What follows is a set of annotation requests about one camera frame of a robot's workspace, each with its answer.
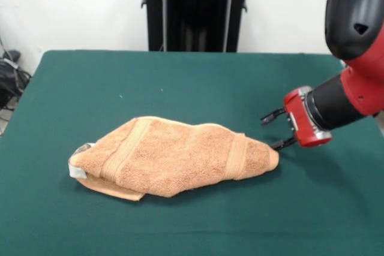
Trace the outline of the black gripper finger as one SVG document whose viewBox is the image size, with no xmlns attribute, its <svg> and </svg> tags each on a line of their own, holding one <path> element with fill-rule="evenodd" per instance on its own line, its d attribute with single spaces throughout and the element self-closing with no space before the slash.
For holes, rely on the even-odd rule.
<svg viewBox="0 0 384 256">
<path fill-rule="evenodd" d="M 289 147 L 290 145 L 293 145 L 296 143 L 296 138 L 291 137 L 285 140 L 279 140 L 276 141 L 275 143 L 271 144 L 271 148 L 273 150 L 282 150 L 286 147 Z"/>
<path fill-rule="evenodd" d="M 260 124 L 261 125 L 267 125 L 267 124 L 275 121 L 276 118 L 278 118 L 280 115 L 283 115 L 285 113 L 286 113 L 286 111 L 285 111 L 284 107 L 276 109 L 273 112 L 271 112 L 268 115 L 266 115 L 263 118 L 261 118 L 260 119 Z"/>
</svg>

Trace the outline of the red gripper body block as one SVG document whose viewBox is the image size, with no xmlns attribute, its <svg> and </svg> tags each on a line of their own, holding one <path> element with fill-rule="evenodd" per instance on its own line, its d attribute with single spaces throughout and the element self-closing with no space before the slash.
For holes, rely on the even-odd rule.
<svg viewBox="0 0 384 256">
<path fill-rule="evenodd" d="M 301 147 L 320 146 L 332 140 L 331 132 L 318 126 L 310 116 L 307 96 L 312 90 L 310 86 L 301 86 L 283 98 L 283 107 L 292 124 L 294 138 Z"/>
</svg>

